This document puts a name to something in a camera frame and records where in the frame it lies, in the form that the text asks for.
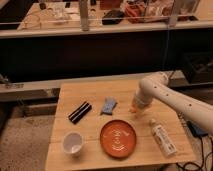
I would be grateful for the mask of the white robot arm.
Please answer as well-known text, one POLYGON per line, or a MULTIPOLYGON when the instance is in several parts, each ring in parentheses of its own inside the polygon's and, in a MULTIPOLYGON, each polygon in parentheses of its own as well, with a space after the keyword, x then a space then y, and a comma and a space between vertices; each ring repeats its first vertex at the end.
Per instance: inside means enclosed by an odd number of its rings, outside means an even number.
POLYGON ((168 83, 169 78, 164 72, 143 77, 133 96, 132 106, 143 110, 157 99, 213 135, 213 105, 174 91, 168 83))

